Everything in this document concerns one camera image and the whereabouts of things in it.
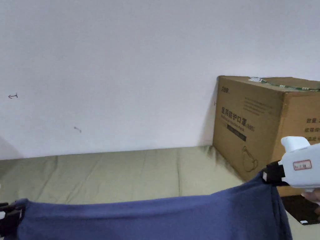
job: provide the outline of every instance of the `brown cardboard box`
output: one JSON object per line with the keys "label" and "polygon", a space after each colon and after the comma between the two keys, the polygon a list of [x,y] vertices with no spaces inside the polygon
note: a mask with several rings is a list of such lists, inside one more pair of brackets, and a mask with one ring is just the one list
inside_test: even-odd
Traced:
{"label": "brown cardboard box", "polygon": [[[292,77],[263,78],[267,83],[249,79],[219,76],[213,137],[213,145],[244,180],[282,158],[282,137],[320,142],[320,92],[315,92],[320,82]],[[281,187],[279,193],[288,196],[300,191]]]}

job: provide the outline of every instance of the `hand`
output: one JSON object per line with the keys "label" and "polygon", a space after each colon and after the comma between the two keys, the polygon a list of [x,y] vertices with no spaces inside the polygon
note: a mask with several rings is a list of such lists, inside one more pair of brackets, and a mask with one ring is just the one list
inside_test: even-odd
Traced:
{"label": "hand", "polygon": [[[304,192],[301,194],[305,199],[312,201],[312,202],[320,202],[320,188],[317,188],[316,190],[314,190],[313,192],[309,193],[309,192]],[[320,207],[318,207],[315,210],[315,213],[320,215]]]}

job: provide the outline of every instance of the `red-bordered label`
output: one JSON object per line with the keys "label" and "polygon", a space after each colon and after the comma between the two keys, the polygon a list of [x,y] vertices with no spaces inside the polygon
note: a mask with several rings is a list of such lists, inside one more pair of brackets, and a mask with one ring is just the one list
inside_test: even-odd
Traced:
{"label": "red-bordered label", "polygon": [[312,164],[309,159],[303,160],[303,161],[298,161],[298,162],[293,163],[293,168],[295,171],[310,169],[310,168],[312,168]]}

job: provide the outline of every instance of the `black clip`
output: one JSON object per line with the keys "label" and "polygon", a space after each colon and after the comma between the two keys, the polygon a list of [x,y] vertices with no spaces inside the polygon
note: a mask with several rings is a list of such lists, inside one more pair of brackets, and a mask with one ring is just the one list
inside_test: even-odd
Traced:
{"label": "black clip", "polygon": [[17,228],[23,219],[24,212],[24,206],[0,203],[0,216],[2,217],[2,219],[0,219],[0,237],[16,234]]}
{"label": "black clip", "polygon": [[283,182],[282,178],[285,177],[283,165],[278,164],[279,161],[268,164],[262,170],[262,178],[265,183],[272,186],[289,186],[287,182]]}

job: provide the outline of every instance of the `blue cloth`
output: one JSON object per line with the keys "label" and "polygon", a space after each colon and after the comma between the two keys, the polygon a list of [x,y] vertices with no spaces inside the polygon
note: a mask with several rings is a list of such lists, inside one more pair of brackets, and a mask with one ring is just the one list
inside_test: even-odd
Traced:
{"label": "blue cloth", "polygon": [[92,205],[22,199],[16,204],[26,205],[25,216],[17,236],[6,239],[292,239],[277,189],[260,175],[207,196]]}

